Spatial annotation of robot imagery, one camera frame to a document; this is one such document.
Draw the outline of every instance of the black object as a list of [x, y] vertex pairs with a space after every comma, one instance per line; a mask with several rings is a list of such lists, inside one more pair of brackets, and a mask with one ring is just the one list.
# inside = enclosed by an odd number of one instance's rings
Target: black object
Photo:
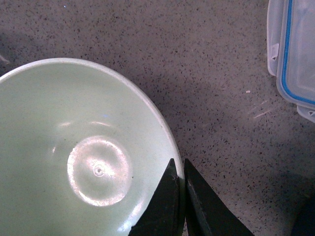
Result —
[[315, 196], [311, 197], [299, 213], [291, 236], [315, 235]]
[[[186, 222], [189, 236], [253, 236], [185, 160]], [[129, 236], [178, 236], [179, 179], [174, 159], [168, 163], [148, 208]]]
[[189, 236], [253, 236], [188, 159], [185, 160], [185, 177]]
[[178, 234], [179, 179], [171, 159], [152, 199], [129, 236], [174, 236]]

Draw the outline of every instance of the bowl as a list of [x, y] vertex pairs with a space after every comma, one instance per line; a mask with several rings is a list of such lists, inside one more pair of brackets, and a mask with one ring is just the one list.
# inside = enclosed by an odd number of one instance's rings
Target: bowl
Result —
[[162, 115], [105, 66], [45, 59], [0, 77], [2, 235], [128, 235], [170, 158], [183, 196]]

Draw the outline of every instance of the ceramic bowl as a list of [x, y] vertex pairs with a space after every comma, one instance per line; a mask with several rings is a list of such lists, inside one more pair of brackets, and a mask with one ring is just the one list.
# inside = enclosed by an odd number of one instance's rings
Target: ceramic bowl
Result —
[[1, 235], [128, 235], [170, 158], [183, 194], [162, 115], [105, 66], [46, 59], [0, 77]]

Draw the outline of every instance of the plastic food container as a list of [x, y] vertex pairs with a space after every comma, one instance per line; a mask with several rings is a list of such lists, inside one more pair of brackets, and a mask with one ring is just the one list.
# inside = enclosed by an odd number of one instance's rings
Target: plastic food container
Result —
[[314, 0], [269, 1], [267, 54], [280, 94], [315, 122]]

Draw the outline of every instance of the countertop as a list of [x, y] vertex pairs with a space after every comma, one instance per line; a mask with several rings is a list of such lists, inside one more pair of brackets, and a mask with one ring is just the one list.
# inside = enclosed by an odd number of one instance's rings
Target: countertop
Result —
[[315, 125], [267, 70], [267, 0], [0, 0], [0, 75], [68, 57], [138, 85], [256, 236], [288, 236], [315, 191]]

